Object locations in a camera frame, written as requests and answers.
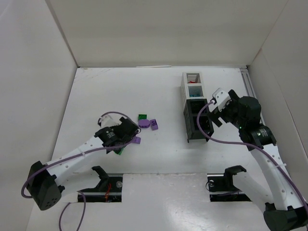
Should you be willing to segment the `green sloped lego brick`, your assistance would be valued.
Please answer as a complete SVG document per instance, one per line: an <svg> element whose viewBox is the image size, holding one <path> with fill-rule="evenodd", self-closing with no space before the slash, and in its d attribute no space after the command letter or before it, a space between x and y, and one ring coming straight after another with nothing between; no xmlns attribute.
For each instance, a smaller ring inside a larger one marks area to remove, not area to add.
<svg viewBox="0 0 308 231"><path fill-rule="evenodd" d="M121 155L123 151L124 151L124 148L116 149L114 150L114 153L116 153L117 155Z"/></svg>

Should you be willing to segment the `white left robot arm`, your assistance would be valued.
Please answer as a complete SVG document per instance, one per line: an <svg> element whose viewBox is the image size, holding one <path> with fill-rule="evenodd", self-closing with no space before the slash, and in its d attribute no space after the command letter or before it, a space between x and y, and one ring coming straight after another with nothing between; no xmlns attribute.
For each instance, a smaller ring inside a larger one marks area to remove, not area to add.
<svg viewBox="0 0 308 231"><path fill-rule="evenodd" d="M116 123L107 115L99 125L101 128L73 151L45 164L37 161L31 166L26 189L41 211L50 209L63 196L73 192L106 189L109 176L101 166L92 166L85 172L80 170L101 154L121 153L140 128L128 118L121 117Z"/></svg>

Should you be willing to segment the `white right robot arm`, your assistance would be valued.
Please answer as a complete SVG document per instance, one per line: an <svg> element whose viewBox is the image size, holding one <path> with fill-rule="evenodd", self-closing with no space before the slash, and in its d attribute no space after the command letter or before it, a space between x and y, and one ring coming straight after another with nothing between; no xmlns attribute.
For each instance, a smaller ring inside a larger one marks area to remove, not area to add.
<svg viewBox="0 0 308 231"><path fill-rule="evenodd" d="M221 88L213 93L213 100L216 107L210 118L218 127L225 122L238 129L242 144L258 163L270 189L259 185L244 167L233 166L225 169L219 181L222 190L242 191L260 209L271 231L307 227L308 204L286 170L272 131L261 123L259 101Z"/></svg>

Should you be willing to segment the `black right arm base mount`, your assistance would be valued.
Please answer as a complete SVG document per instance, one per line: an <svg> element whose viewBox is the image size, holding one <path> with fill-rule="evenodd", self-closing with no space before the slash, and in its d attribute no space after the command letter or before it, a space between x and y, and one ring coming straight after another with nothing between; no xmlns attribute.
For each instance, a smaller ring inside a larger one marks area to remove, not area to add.
<svg viewBox="0 0 308 231"><path fill-rule="evenodd" d="M224 174L207 174L205 188L209 191L210 202L250 202L242 191L229 183Z"/></svg>

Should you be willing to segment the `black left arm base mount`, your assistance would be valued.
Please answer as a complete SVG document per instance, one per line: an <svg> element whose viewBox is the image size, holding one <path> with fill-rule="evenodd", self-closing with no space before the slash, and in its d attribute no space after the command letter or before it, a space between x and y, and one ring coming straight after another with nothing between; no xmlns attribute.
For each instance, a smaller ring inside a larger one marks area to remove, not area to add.
<svg viewBox="0 0 308 231"><path fill-rule="evenodd" d="M99 178L98 183L80 190L87 202L122 202L123 174L107 174L100 166L91 168L90 175Z"/></svg>

